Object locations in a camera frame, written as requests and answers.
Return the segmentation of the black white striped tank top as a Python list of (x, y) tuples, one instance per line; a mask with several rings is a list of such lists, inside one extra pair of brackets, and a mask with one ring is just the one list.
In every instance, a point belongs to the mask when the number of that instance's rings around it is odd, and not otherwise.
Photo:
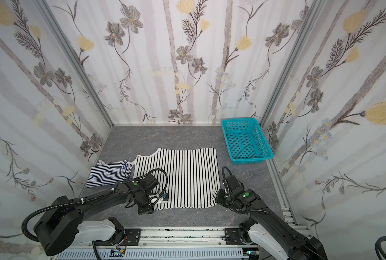
[(167, 173), (165, 192), (169, 198), (158, 202), (155, 210), (206, 209), (216, 205), (215, 199), (221, 185), (215, 148), (158, 148), (149, 156), (137, 156), (133, 163), (135, 178), (153, 169), (162, 169)]

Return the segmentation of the blue white striped tank top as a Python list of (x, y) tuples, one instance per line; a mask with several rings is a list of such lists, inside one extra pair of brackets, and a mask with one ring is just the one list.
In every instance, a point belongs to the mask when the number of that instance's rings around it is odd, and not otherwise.
[(115, 185), (118, 182), (129, 179), (132, 168), (133, 162), (127, 160), (109, 164), (99, 160), (97, 164), (91, 168), (86, 187)]

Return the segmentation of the teal plastic basket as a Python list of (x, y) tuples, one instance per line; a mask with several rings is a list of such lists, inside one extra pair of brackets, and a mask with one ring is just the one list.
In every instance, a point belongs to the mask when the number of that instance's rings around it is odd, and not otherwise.
[(256, 164), (273, 158), (270, 145), (256, 119), (224, 119), (221, 127), (234, 165)]

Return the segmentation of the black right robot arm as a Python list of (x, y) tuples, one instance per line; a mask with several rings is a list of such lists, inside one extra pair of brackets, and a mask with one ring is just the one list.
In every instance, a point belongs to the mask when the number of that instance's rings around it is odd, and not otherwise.
[(222, 167), (224, 189), (216, 203), (249, 218), (240, 223), (244, 243), (255, 243), (276, 260), (326, 260), (322, 243), (307, 238), (277, 216), (253, 190), (246, 190), (230, 169)]

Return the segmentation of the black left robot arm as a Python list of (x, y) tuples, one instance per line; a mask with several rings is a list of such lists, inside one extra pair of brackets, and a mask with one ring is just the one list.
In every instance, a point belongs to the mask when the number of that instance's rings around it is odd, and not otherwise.
[(22, 233), (38, 242), (47, 256), (55, 256), (83, 235), (81, 226), (88, 218), (114, 206), (138, 207), (139, 215), (152, 214), (159, 199), (166, 193), (168, 174), (153, 169), (134, 179), (117, 182), (108, 191), (91, 196), (57, 198), (52, 205), (27, 216), (21, 225)]

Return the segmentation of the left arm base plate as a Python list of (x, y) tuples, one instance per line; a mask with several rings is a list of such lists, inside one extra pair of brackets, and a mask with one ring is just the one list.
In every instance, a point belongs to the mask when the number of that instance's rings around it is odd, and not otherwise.
[(123, 246), (138, 246), (141, 239), (141, 229), (124, 229), (123, 234), (121, 235), (118, 247)]

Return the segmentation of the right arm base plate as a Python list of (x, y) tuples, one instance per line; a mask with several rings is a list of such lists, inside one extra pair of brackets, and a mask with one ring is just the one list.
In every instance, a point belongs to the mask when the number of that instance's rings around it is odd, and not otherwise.
[(252, 245), (253, 242), (250, 240), (248, 231), (238, 227), (228, 227), (224, 229), (224, 236), (222, 240), (227, 245)]

